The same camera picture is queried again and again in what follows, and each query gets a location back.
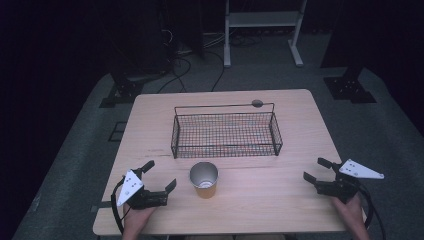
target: cup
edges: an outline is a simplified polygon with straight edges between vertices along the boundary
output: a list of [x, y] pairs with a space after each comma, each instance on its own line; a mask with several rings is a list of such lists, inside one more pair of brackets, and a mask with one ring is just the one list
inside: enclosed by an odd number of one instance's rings
[[190, 181], [201, 198], [211, 198], [216, 191], [218, 168], [210, 162], [198, 162], [190, 169]]

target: metal stand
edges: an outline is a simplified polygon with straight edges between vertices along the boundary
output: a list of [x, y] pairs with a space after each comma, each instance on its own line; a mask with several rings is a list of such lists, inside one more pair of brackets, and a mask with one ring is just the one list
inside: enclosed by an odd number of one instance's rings
[[225, 10], [225, 43], [224, 66], [231, 67], [230, 28], [232, 27], [281, 27], [294, 26], [293, 39], [288, 41], [290, 51], [297, 67], [303, 66], [303, 61], [297, 50], [297, 40], [302, 26], [307, 0], [303, 0], [299, 11], [287, 12], [230, 12], [230, 0], [226, 1]]

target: wooden table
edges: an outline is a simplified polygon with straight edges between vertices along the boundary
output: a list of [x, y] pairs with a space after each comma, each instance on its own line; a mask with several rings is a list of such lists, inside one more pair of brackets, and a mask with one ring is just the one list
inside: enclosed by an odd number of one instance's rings
[[[283, 139], [279, 156], [173, 158], [175, 106], [249, 104], [255, 99], [275, 103]], [[341, 162], [308, 90], [140, 95], [102, 201], [110, 201], [113, 188], [128, 169], [154, 160], [156, 166], [143, 175], [146, 189], [163, 191], [174, 178], [177, 187], [169, 195], [168, 206], [150, 218], [144, 234], [344, 231], [328, 197], [318, 195], [303, 179], [306, 171], [318, 180], [334, 180], [332, 170], [317, 164], [318, 157]], [[199, 161], [219, 168], [217, 191], [210, 199], [199, 198], [188, 179], [190, 167]], [[120, 234], [110, 208], [99, 209], [93, 231], [101, 236]]]

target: metal wire basket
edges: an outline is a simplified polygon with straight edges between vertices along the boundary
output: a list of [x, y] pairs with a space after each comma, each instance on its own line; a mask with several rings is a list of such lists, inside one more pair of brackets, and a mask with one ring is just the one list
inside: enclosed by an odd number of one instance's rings
[[278, 156], [282, 145], [274, 103], [175, 107], [174, 158]]

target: black cable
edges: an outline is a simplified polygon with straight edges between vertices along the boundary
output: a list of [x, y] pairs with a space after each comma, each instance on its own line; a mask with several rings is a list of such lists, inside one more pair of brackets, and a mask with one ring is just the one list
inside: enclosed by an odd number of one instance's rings
[[213, 92], [213, 91], [215, 90], [215, 87], [216, 87], [216, 85], [218, 84], [219, 80], [221, 80], [222, 75], [224, 75], [224, 70], [225, 70], [225, 67], [224, 67], [224, 60], [222, 59], [222, 57], [221, 57], [221, 56], [219, 56], [218, 54], [216, 54], [216, 53], [214, 53], [214, 52], [205, 51], [205, 53], [209, 53], [209, 54], [212, 54], [212, 55], [217, 56], [217, 57], [219, 58], [219, 60], [221, 61], [221, 63], [222, 63], [222, 70], [221, 70], [221, 74], [219, 74], [218, 79], [215, 81], [215, 84], [213, 85], [213, 87], [212, 87], [212, 89], [211, 89], [211, 92]]
[[375, 214], [375, 216], [377, 217], [378, 220], [378, 224], [380, 225], [380, 230], [381, 230], [381, 234], [382, 234], [382, 239], [386, 240], [386, 230], [384, 229], [383, 226], [383, 221], [381, 220], [380, 214], [377, 212], [377, 209], [374, 206], [374, 203], [371, 200], [371, 194], [368, 191], [368, 189], [365, 187], [365, 185], [360, 184], [359, 191], [362, 193], [362, 195], [365, 197], [365, 199], [368, 202], [368, 208], [372, 209], [372, 212]]
[[130, 210], [131, 210], [131, 207], [130, 208], [128, 208], [128, 210], [127, 210], [127, 212], [124, 214], [124, 216], [121, 218], [121, 221], [122, 220], [124, 220], [124, 218], [127, 216], [127, 214], [130, 212]]
[[171, 79], [171, 80], [169, 80], [168, 82], [166, 82], [156, 93], [160, 93], [168, 84], [170, 84], [171, 82], [173, 82], [173, 81], [175, 81], [175, 80], [177, 80], [177, 79], [179, 79], [180, 80], [180, 83], [183, 85], [183, 87], [184, 87], [184, 84], [182, 83], [182, 81], [181, 81], [181, 77], [182, 76], [184, 76], [185, 74], [187, 74], [189, 71], [190, 71], [190, 69], [191, 69], [191, 63], [190, 63], [190, 61], [188, 61], [188, 60], [186, 60], [186, 59], [183, 59], [183, 58], [178, 58], [178, 59], [180, 59], [180, 60], [184, 60], [186, 63], [188, 63], [188, 68], [187, 68], [187, 70], [183, 73], [183, 74], [181, 74], [181, 75], [176, 75], [176, 77], [175, 78], [173, 78], [173, 79]]
[[[188, 60], [186, 60], [186, 59], [183, 59], [183, 58], [176, 58], [176, 59], [178, 59], [178, 60], [182, 60], [182, 61], [185, 61], [186, 63], [188, 63], [188, 65], [189, 65], [189, 68], [188, 68], [188, 70], [183, 74], [183, 75], [185, 75], [190, 69], [191, 69], [191, 63], [190, 63], [190, 61], [188, 61]], [[185, 88], [185, 86], [184, 86], [184, 83], [183, 83], [183, 81], [181, 80], [181, 77], [183, 76], [183, 75], [181, 75], [181, 76], [178, 76], [176, 73], [175, 73], [175, 68], [173, 68], [173, 70], [172, 70], [172, 73], [174, 74], [174, 76], [176, 77], [176, 78], [178, 78], [178, 81], [180, 81], [180, 83], [181, 83], [181, 86], [182, 86], [182, 89], [180, 90], [180, 92], [184, 89], [184, 91], [185, 92], [187, 92], [187, 89]]]

